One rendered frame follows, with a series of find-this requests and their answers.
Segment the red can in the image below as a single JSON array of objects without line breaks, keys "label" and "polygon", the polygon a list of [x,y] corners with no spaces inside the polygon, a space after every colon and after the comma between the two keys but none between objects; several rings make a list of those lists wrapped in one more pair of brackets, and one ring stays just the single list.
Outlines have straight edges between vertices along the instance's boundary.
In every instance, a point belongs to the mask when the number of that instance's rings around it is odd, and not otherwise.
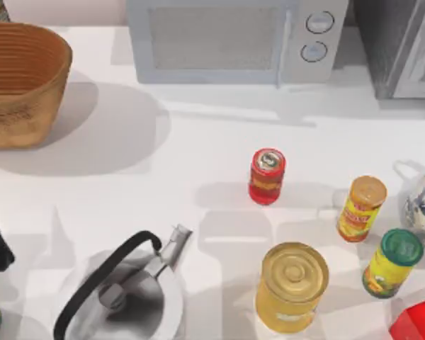
[{"label": "red can", "polygon": [[274,148],[257,150],[251,161],[248,192],[251,199],[259,205],[276,202],[281,194],[286,160]]}]

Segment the large yellow tin can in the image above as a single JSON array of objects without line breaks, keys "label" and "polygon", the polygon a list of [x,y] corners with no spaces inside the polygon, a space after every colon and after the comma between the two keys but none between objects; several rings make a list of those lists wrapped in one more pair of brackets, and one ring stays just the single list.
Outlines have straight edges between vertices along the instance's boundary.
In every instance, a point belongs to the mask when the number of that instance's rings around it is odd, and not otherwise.
[{"label": "large yellow tin can", "polygon": [[300,242],[280,243],[263,258],[256,312],[275,332],[301,332],[315,318],[328,284],[329,268],[317,250]]}]

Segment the red box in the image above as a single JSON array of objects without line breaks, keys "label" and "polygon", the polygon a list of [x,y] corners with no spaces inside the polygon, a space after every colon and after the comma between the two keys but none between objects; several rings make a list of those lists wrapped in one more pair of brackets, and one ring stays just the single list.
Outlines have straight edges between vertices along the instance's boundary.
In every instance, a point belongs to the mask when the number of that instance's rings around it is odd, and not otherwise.
[{"label": "red box", "polygon": [[403,310],[389,333],[392,340],[425,340],[425,301]]}]

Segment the brown woven basket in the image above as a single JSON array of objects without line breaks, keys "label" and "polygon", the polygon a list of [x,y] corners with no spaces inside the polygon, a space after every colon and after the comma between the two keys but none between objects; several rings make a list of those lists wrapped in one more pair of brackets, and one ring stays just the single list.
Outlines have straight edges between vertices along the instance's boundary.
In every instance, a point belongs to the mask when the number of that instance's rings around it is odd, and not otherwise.
[{"label": "brown woven basket", "polygon": [[33,147],[57,117],[73,52],[53,30],[0,22],[0,149]]}]

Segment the green lidded yellow bottle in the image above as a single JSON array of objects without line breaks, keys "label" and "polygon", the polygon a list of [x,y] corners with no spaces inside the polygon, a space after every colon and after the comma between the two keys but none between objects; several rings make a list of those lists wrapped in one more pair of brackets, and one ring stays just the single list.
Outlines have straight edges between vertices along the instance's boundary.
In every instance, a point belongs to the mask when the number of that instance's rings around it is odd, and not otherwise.
[{"label": "green lidded yellow bottle", "polygon": [[424,245],[413,232],[387,231],[363,272],[365,290],[380,299],[395,296],[423,255]]}]

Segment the microwave knob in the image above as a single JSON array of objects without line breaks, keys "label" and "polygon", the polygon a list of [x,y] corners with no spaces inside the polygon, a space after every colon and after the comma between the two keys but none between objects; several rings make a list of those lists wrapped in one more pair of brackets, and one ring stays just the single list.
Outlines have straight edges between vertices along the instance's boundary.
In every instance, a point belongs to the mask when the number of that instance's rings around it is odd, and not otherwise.
[{"label": "microwave knob", "polygon": [[313,34],[324,34],[332,29],[335,19],[328,11],[312,13],[306,20],[306,29]]},{"label": "microwave knob", "polygon": [[328,47],[320,41],[304,45],[300,51],[301,58],[308,63],[322,61],[328,53]]}]

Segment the orange lidded yellow bottle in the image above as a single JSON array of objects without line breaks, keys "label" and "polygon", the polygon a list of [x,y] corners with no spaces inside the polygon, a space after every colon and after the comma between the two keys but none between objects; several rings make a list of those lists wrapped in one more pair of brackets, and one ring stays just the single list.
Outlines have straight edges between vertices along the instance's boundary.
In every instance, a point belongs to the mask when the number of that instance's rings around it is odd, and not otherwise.
[{"label": "orange lidded yellow bottle", "polygon": [[337,231],[347,242],[362,242],[387,198],[385,184],[374,176],[359,176],[351,184],[337,220]]}]

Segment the pale microwave oven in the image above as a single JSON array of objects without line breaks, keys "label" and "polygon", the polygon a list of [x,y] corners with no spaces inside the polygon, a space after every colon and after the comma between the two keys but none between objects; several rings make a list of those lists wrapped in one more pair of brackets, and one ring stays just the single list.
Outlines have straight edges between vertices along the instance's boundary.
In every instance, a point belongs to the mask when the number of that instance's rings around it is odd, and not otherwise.
[{"label": "pale microwave oven", "polygon": [[[137,79],[143,84],[322,83],[332,72],[349,0],[126,0]],[[308,16],[328,11],[324,34]],[[327,56],[308,63],[304,45]]]}]

